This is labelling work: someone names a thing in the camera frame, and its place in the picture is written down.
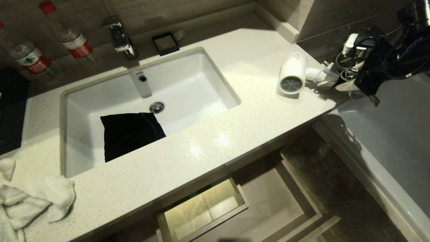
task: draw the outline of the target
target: white countertop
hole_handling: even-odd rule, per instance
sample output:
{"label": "white countertop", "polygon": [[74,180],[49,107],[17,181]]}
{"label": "white countertop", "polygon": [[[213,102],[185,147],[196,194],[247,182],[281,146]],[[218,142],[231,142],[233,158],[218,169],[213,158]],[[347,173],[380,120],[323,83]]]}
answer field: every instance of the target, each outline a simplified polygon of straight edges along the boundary
{"label": "white countertop", "polygon": [[[330,91],[330,98],[324,98],[309,88],[298,99],[277,95],[284,58],[290,52],[304,51],[288,43],[255,14],[192,31],[184,41],[195,43],[174,55],[203,47],[241,104],[73,177],[77,199],[72,212],[52,224],[41,215],[25,229],[28,242],[69,241],[89,233],[347,100],[337,91]],[[140,64],[163,58],[150,57]],[[116,54],[104,62],[109,65],[120,59],[123,55]],[[319,67],[319,63],[308,56],[308,66]],[[69,70],[65,75],[76,71]],[[126,71],[124,67],[116,68],[29,99],[22,147],[6,155],[17,160],[13,179],[60,175],[64,159],[60,142],[62,94]],[[220,136],[228,137],[228,142],[224,138],[219,143]]]}

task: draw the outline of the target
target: bottle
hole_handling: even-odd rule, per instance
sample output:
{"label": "bottle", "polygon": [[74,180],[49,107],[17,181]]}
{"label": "bottle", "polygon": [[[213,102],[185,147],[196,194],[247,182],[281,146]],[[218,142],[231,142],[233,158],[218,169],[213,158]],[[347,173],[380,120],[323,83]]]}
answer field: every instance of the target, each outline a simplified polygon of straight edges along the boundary
{"label": "bottle", "polygon": [[39,8],[48,16],[55,37],[85,69],[91,70],[101,67],[101,58],[88,43],[88,40],[72,22],[57,11],[51,1],[41,2]]}
{"label": "bottle", "polygon": [[22,67],[41,81],[55,84],[63,79],[61,69],[42,55],[32,42],[23,36],[4,28],[0,22],[0,44]]}

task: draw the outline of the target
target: undermount sink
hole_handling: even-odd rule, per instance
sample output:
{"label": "undermount sink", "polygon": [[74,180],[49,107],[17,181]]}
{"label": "undermount sink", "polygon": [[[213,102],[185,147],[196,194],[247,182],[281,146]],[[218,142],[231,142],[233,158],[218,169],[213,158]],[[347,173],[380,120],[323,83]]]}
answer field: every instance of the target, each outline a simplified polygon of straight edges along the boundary
{"label": "undermount sink", "polygon": [[162,102],[155,116],[169,136],[240,104],[203,49],[68,93],[64,101],[67,178],[105,164],[101,116],[150,112]]}

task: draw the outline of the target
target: black towel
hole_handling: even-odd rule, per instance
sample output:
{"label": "black towel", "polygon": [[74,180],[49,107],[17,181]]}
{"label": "black towel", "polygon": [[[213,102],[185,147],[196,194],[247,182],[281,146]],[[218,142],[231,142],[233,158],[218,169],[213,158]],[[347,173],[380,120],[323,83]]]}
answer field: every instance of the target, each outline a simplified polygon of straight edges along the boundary
{"label": "black towel", "polygon": [[104,126],[104,161],[108,162],[166,137],[153,113],[100,117]]}

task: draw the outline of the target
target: chrome faucet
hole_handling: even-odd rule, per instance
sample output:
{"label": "chrome faucet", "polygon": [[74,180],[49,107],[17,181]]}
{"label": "chrome faucet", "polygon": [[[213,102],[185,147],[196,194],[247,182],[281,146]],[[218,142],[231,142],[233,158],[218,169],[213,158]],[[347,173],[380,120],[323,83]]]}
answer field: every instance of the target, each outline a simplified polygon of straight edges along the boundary
{"label": "chrome faucet", "polygon": [[133,46],[123,27],[123,23],[117,15],[106,17],[103,20],[102,27],[111,29],[112,44],[116,52],[124,52],[127,60],[134,60],[139,57],[139,52]]}

